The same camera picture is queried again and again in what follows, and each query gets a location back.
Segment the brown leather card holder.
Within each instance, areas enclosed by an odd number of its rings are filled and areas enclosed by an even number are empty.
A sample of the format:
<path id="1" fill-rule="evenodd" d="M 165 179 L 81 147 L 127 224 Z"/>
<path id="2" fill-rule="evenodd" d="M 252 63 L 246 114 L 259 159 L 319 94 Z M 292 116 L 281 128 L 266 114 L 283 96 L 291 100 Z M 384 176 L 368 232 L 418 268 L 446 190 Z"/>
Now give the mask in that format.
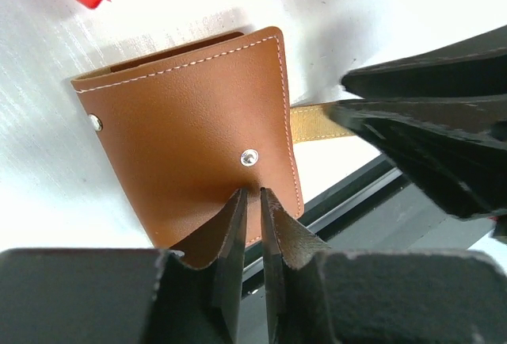
<path id="1" fill-rule="evenodd" d="M 235 31 L 83 74 L 71 82 L 151 242 L 211 263 L 224 207 L 248 193 L 246 245 L 261 238 L 271 189 L 304 211 L 298 143 L 346 137 L 328 105 L 291 107 L 280 29 Z"/>

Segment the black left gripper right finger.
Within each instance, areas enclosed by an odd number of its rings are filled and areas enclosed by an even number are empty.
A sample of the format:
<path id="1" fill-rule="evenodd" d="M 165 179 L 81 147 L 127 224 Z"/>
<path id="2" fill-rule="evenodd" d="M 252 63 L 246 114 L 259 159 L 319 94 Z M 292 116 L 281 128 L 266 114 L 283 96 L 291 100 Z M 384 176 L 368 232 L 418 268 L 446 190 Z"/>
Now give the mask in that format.
<path id="1" fill-rule="evenodd" d="M 503 343 L 506 276 L 472 250 L 333 250 L 261 190 L 271 343 Z"/>

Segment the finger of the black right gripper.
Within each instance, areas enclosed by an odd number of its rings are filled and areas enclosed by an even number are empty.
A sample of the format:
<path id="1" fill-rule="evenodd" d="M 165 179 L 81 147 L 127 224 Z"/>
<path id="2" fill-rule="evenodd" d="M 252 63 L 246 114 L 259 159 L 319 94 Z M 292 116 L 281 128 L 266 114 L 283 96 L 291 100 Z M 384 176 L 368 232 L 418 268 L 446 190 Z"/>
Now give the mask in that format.
<path id="1" fill-rule="evenodd" d="M 506 27 L 404 59 L 350 71 L 362 98 L 482 97 L 506 93 Z"/>
<path id="2" fill-rule="evenodd" d="M 329 118 L 458 219 L 506 213 L 506 98 L 351 99 Z"/>

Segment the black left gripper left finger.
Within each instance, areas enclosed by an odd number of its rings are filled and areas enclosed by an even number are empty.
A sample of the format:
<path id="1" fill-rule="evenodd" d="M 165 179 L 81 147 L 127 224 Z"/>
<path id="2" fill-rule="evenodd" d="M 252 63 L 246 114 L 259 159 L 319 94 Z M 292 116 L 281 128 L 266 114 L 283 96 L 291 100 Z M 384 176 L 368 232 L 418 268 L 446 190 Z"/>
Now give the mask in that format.
<path id="1" fill-rule="evenodd" d="M 234 343 L 247 193 L 170 249 L 1 254 L 4 343 Z"/>

